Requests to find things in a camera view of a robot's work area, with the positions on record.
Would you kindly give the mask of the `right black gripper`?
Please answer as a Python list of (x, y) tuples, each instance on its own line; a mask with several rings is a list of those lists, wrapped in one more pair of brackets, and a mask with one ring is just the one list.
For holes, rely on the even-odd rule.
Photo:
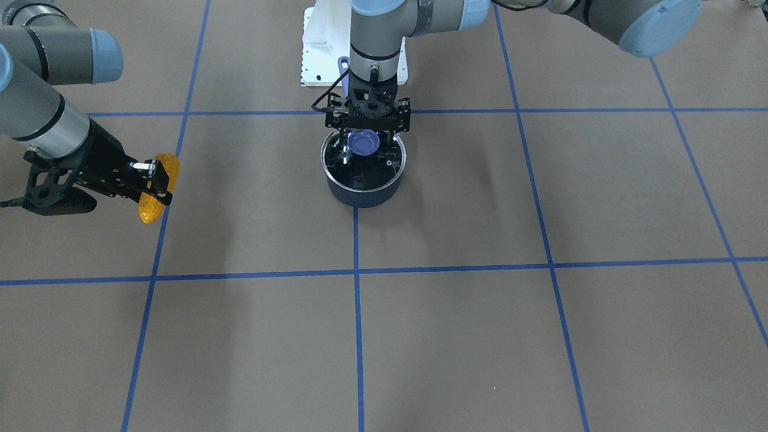
[(173, 199), (170, 191), (142, 189), (142, 179), (169, 183), (170, 175), (162, 162), (156, 158), (135, 162), (136, 159), (126, 155), (122, 144), (94, 120), (90, 122), (85, 142), (71, 155), (47, 159), (35, 151), (27, 151), (23, 158), (31, 168), (22, 208), (35, 214), (91, 212), (98, 202), (88, 190), (107, 197), (130, 199), (136, 204), (145, 195), (165, 206)]

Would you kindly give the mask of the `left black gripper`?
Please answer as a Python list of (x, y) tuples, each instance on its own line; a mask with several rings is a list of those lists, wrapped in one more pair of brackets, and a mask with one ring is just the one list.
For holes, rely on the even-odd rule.
[(398, 143), (390, 133), (409, 132), (412, 115), (410, 99), (398, 99), (398, 90), (398, 87), (354, 88), (346, 97), (336, 93), (327, 96), (325, 126), (340, 131), (335, 143), (335, 163), (349, 163), (351, 130), (373, 130), (379, 132), (378, 161), (383, 165), (398, 165)]

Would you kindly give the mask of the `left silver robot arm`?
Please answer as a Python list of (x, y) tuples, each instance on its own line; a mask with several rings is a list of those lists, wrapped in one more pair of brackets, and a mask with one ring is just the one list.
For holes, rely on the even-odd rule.
[(401, 42), (442, 32), (464, 32), (480, 26), (492, 6), (524, 12), (545, 8), (581, 22), (620, 50), (639, 58), (653, 57), (676, 44), (697, 21), (700, 1), (351, 1), (349, 63), (345, 98), (327, 91), (327, 128), (348, 133), (370, 130), (392, 142), (410, 129), (410, 101), (398, 99), (396, 74)]

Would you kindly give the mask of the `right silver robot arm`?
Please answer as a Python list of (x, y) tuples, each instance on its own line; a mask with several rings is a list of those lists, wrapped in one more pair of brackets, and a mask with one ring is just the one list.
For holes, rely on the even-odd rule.
[(3, 208), (85, 214), (96, 208), (98, 193), (137, 203), (145, 223), (164, 213), (180, 175), (178, 157), (132, 158), (58, 90), (115, 82), (123, 69), (112, 33), (79, 27), (50, 2), (2, 2), (1, 129), (26, 147), (31, 165), (24, 194), (3, 200)]

